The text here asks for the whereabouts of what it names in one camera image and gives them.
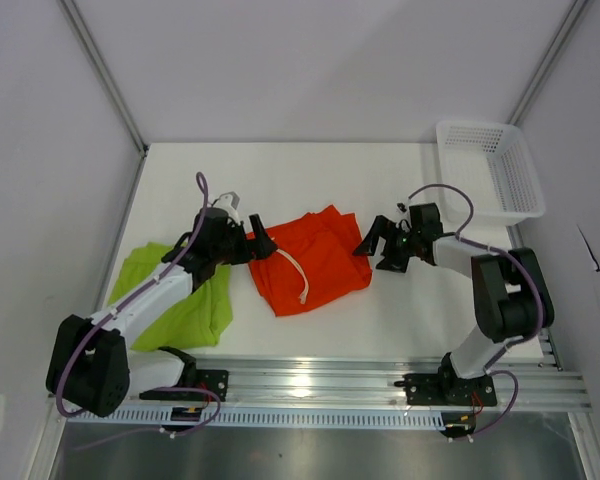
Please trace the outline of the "orange shorts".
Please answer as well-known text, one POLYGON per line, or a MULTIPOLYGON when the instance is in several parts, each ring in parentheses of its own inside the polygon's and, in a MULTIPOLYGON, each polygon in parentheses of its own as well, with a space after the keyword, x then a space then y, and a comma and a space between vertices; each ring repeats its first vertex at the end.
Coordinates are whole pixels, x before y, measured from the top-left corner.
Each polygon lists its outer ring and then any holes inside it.
POLYGON ((258 293, 277 317, 306 313, 367 288, 369 260, 355 256, 362 242, 356 216, 329 205, 267 229, 277 250, 249 264, 258 293))

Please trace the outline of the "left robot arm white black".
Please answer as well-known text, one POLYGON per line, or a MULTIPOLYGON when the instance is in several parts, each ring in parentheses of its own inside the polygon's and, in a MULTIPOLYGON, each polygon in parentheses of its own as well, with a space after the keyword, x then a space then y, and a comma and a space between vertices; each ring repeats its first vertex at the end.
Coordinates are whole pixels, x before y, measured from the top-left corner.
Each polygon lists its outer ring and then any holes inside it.
POLYGON ((109 307, 87 318, 66 317, 59 325, 46 376, 46 389, 65 417, 112 414, 132 385, 129 350, 139 336, 177 303, 204 286, 221 265, 248 264, 276 252, 259 215, 250 227, 225 207, 204 207, 150 273, 109 307))

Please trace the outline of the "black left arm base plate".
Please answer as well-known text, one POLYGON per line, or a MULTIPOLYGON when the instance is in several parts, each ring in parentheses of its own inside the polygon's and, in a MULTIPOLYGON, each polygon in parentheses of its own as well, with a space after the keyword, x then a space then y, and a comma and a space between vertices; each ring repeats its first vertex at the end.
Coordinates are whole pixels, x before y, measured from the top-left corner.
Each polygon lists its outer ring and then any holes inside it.
POLYGON ((141 400, 155 401, 184 401, 184 402, 212 402, 214 397, 201 391, 207 390, 220 398, 221 402, 226 400, 229 386, 229 372, 227 370, 202 369, 195 376, 186 374, 178 381, 175 388, 187 388, 187 391, 167 391, 153 389, 139 394, 141 400))

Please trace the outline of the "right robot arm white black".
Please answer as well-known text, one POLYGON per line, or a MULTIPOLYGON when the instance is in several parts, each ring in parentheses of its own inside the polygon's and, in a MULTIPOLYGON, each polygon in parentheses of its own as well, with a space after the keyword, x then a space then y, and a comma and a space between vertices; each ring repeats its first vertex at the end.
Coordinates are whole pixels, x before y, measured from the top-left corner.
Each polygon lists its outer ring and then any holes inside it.
POLYGON ((379 253, 379 270, 404 273, 417 258, 471 280, 473 330, 444 355, 436 373, 407 374, 396 384, 411 405, 460 405, 493 385, 492 368, 506 352, 553 322, 553 305, 533 250, 506 251, 447 232, 433 203, 407 211, 399 222, 377 216, 353 253, 379 253))

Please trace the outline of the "lime green shorts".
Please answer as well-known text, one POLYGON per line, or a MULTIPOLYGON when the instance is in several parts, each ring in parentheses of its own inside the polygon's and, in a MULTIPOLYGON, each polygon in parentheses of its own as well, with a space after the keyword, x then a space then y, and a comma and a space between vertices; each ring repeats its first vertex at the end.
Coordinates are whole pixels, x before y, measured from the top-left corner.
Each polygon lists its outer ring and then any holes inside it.
MULTIPOLYGON (((135 248, 125 258, 109 295, 114 303, 137 287, 161 265, 168 245, 149 242, 135 248)), ((229 296, 231 268, 221 265, 215 274, 186 299, 172 305, 132 345, 139 352, 151 352, 160 347, 187 350, 214 347, 233 320, 229 296)))

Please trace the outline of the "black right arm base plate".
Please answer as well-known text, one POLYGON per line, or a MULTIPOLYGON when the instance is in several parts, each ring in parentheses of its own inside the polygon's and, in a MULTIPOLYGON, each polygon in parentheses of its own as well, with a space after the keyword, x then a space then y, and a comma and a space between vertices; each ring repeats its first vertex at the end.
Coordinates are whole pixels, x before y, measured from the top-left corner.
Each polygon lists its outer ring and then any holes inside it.
POLYGON ((497 405, 491 377, 461 379, 451 374, 411 373, 395 381, 393 386, 404 391, 411 406, 486 406, 497 405))

